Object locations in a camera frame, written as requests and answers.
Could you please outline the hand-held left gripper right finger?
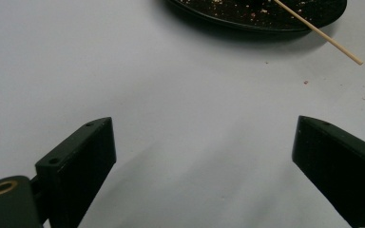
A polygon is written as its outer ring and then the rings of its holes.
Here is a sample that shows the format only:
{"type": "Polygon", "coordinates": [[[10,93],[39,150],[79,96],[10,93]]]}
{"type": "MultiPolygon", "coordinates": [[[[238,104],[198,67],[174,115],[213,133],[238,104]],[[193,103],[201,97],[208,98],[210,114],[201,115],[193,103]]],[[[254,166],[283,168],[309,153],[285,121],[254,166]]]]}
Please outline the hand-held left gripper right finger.
{"type": "Polygon", "coordinates": [[[298,118],[292,160],[352,228],[365,228],[365,142],[312,117],[298,118]]]}

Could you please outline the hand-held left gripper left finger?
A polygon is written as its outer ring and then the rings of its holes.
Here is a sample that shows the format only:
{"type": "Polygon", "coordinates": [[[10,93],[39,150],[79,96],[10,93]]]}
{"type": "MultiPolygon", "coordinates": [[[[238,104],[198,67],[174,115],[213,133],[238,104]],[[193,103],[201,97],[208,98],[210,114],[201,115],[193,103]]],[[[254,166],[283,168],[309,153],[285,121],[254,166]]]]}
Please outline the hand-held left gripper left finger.
{"type": "Polygon", "coordinates": [[[112,119],[82,125],[35,164],[51,228],[77,228],[116,163],[112,119]]]}

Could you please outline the wooden skewer stick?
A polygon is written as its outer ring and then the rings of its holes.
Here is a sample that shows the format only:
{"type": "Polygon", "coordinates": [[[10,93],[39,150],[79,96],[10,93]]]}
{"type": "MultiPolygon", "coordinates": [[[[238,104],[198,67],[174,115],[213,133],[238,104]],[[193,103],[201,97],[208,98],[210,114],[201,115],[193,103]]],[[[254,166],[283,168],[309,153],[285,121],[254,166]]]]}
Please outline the wooden skewer stick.
{"type": "Polygon", "coordinates": [[[284,10],[289,12],[292,16],[297,18],[301,23],[303,23],[306,27],[308,27],[310,30],[317,33],[320,37],[322,37],[324,40],[326,40],[328,43],[333,45],[335,48],[337,48],[339,51],[341,51],[343,54],[345,54],[348,58],[353,60],[355,63],[357,63],[359,66],[363,65],[363,61],[358,58],[356,55],[354,55],[350,50],[348,50],[346,47],[341,45],[339,42],[337,42],[335,39],[324,33],[319,28],[315,27],[313,24],[308,22],[306,19],[301,17],[299,14],[297,14],[295,11],[287,7],[285,4],[283,4],[280,0],[273,0],[275,3],[277,3],[280,7],[282,7],[284,10]]]}

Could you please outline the black round plate with crumbs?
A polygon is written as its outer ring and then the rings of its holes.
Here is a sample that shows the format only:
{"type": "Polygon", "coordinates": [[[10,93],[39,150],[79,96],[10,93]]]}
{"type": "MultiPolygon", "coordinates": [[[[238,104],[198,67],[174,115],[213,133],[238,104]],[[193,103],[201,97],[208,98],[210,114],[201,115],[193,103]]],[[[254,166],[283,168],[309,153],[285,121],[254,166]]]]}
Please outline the black round plate with crumbs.
{"type": "MultiPolygon", "coordinates": [[[[197,18],[234,29],[265,33],[310,29],[274,0],[168,0],[197,18]]],[[[317,28],[334,23],[348,0],[279,0],[317,28]]]]}

